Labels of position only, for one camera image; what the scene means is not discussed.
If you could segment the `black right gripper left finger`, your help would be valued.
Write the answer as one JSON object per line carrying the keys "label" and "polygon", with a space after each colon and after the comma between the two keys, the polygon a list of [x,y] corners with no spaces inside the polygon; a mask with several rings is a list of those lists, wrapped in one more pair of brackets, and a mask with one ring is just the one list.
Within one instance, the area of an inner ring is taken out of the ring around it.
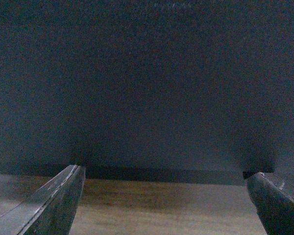
{"label": "black right gripper left finger", "polygon": [[0,235],[69,234],[85,182],[85,168],[70,165],[0,216]]}

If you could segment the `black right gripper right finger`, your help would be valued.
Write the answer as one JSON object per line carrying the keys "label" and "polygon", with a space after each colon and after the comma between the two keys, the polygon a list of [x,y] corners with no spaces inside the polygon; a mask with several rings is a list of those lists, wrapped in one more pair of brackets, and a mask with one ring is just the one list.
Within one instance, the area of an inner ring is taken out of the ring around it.
{"label": "black right gripper right finger", "polygon": [[294,235],[294,174],[245,172],[249,197],[269,235]]}

